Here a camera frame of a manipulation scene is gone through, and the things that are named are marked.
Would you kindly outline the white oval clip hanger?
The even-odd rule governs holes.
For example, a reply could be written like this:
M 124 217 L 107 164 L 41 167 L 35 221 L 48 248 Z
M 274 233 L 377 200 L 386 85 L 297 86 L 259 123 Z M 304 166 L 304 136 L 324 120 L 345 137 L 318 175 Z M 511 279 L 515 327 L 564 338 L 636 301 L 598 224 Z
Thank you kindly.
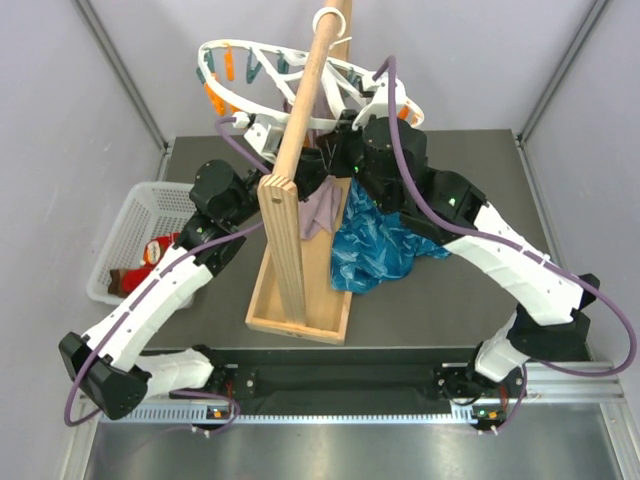
M 307 50 L 233 38 L 201 44 L 196 73 L 218 115 L 216 132 L 229 137 L 238 131 L 255 149 L 274 151 L 286 130 L 303 136 L 329 132 L 346 120 L 350 108 L 355 110 L 347 123 L 350 131 L 389 114 L 414 130 L 422 127 L 423 110 L 388 64 L 369 70 L 347 60 L 348 8 L 346 1 L 327 1 L 315 12 Z M 283 106 L 269 106 L 232 89 L 237 53 L 246 56 L 246 82 L 252 84 L 258 75 L 265 75 Z

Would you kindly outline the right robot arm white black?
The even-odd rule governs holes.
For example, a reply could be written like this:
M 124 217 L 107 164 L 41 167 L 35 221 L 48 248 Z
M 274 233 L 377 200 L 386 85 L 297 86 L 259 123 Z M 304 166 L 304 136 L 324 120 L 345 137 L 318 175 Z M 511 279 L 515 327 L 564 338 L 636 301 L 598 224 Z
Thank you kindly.
M 398 215 L 413 234 L 468 261 L 516 299 L 506 325 L 476 347 L 467 366 L 469 388 L 487 396 L 530 359 L 564 362 L 581 353 L 590 327 L 584 310 L 595 300 L 587 289 L 599 287 L 599 279 L 584 274 L 567 280 L 555 273 L 555 265 L 514 231 L 473 183 L 429 166 L 424 132 L 404 120 L 397 129 L 395 143 L 386 117 L 361 129 L 341 120 L 319 137 L 320 155 L 328 173 L 356 180 L 380 212 Z M 396 145 L 417 197 L 398 168 Z

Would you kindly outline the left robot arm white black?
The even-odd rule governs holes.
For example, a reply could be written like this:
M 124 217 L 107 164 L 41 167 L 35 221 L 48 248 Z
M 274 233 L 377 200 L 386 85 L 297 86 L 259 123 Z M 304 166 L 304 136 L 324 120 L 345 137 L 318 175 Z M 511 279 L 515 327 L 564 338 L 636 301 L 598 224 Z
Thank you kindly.
M 119 420 L 154 396 L 197 389 L 212 397 L 224 390 L 227 374 L 205 347 L 153 356 L 142 352 L 174 312 L 225 269 L 247 236 L 262 228 L 244 224 L 258 213 L 258 185 L 271 171 L 259 163 L 240 177 L 224 160 L 203 164 L 189 193 L 195 212 L 160 261 L 109 316 L 60 340 L 58 350 L 73 382 L 63 413 L 67 426 L 85 421 L 71 417 L 77 393 Z

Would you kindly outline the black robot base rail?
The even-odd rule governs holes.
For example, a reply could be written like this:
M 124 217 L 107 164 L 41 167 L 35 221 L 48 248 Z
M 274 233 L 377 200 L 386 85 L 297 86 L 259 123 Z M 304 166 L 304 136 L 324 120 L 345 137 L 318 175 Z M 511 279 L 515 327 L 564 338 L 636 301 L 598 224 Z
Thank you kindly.
M 516 399 L 519 371 L 475 386 L 462 348 L 218 349 L 202 391 L 236 400 L 245 415 L 347 416 L 447 413 L 452 400 Z

